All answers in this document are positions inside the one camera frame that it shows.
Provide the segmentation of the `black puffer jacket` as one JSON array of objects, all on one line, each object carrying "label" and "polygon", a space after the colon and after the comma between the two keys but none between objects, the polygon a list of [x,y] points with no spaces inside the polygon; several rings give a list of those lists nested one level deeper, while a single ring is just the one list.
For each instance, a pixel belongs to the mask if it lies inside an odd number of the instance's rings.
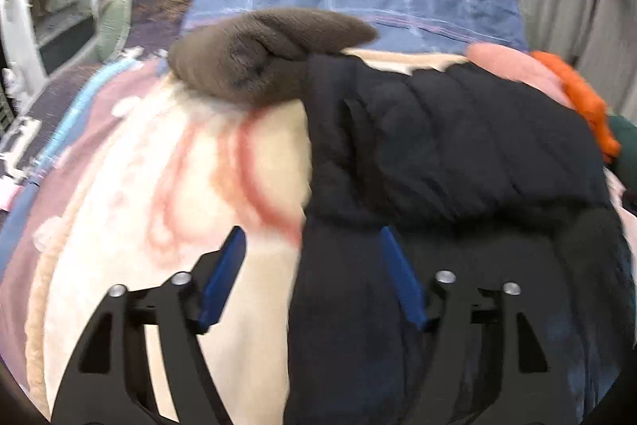
[{"label": "black puffer jacket", "polygon": [[493,245],[549,282],[543,332],[578,424],[635,356],[631,250],[578,113],[473,64],[409,74],[314,56],[301,84],[311,195],[288,320],[288,424],[407,424],[421,360],[381,250]]}]

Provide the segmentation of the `cream pink plush blanket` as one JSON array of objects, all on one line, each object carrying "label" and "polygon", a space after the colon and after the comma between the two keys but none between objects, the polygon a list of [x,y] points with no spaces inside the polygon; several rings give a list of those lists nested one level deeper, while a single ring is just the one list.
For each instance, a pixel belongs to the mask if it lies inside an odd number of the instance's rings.
[{"label": "cream pink plush blanket", "polygon": [[[473,64],[467,56],[435,66],[417,55],[347,56],[402,74]],[[220,250],[232,227],[240,227],[243,264],[220,321],[197,341],[228,424],[288,424],[289,307],[312,175],[305,77],[298,98],[263,109],[193,96],[172,76],[156,78],[151,67],[131,78],[148,93],[114,132],[90,157],[78,148],[65,152],[61,168],[16,202],[30,216],[17,224],[21,238],[1,305],[5,313],[23,314],[24,334],[14,339],[3,331],[6,364],[27,392],[28,410],[54,424],[73,349],[108,290],[158,287]],[[636,220],[622,208],[602,160],[631,250]],[[145,334],[159,412],[164,424],[179,424],[159,331],[148,326]]]}]

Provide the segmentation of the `dark green folded garment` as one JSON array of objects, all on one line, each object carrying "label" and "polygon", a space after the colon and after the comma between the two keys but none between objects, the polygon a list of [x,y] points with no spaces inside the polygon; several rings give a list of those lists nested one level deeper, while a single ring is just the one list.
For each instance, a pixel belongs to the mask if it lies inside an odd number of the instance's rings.
[{"label": "dark green folded garment", "polygon": [[608,118],[612,134],[621,145],[620,155],[611,165],[611,170],[624,184],[636,179],[636,133],[637,128],[630,120],[613,114]]}]

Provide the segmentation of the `orange puffer jacket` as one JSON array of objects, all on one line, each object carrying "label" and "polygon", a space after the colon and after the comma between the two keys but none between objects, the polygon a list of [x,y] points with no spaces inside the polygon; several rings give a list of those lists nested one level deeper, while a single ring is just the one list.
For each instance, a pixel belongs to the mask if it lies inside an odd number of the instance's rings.
[{"label": "orange puffer jacket", "polygon": [[557,76],[575,111],[583,116],[590,127],[605,162],[610,164],[617,159],[621,153],[621,145],[611,131],[607,116],[608,106],[596,90],[558,55],[533,51],[531,56]]}]

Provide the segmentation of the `pink quilted jacket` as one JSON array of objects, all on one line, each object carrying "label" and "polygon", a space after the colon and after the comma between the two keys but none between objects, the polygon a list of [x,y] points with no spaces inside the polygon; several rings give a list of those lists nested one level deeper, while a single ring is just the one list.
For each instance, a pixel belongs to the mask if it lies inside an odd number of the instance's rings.
[{"label": "pink quilted jacket", "polygon": [[499,78],[525,83],[560,105],[573,109],[558,76],[529,54],[499,44],[478,42],[467,47],[465,56]]}]

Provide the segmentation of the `brown fleece garment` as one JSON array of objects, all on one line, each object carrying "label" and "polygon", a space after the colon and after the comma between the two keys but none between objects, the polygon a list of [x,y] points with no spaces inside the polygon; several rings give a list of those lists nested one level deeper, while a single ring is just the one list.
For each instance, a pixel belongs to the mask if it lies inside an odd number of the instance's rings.
[{"label": "brown fleece garment", "polygon": [[300,96],[311,55],[338,55],[376,38],[378,31],[354,16],[266,9],[192,30],[174,42],[167,64],[189,90],[263,107]]}]

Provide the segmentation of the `grey curtain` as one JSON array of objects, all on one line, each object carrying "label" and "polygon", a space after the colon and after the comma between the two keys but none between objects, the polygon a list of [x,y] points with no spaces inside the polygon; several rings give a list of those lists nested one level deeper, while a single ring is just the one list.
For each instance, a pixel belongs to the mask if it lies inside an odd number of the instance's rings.
[{"label": "grey curtain", "polygon": [[634,121],[636,0],[524,1],[530,46],[560,56]]}]

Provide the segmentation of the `green pillow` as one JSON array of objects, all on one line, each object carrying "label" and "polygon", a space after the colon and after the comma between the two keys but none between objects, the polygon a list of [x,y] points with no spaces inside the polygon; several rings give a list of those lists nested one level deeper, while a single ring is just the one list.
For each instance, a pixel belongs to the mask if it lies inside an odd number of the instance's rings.
[{"label": "green pillow", "polygon": [[103,63],[110,63],[121,54],[129,36],[132,0],[100,0],[97,9],[97,54]]}]

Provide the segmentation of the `dark patterned bed sheet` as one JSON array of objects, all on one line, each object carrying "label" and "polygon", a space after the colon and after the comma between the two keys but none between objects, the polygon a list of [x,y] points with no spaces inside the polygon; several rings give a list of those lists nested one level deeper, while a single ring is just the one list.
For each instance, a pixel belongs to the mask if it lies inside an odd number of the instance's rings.
[{"label": "dark patterned bed sheet", "polygon": [[168,49],[182,29],[192,0],[132,0],[131,28],[121,54],[103,63],[97,54],[96,22],[88,53],[58,69],[35,98],[25,103],[17,118],[1,138],[1,212],[7,213],[13,198],[21,191],[41,150],[62,122],[85,84],[100,69],[125,56],[141,58]]}]

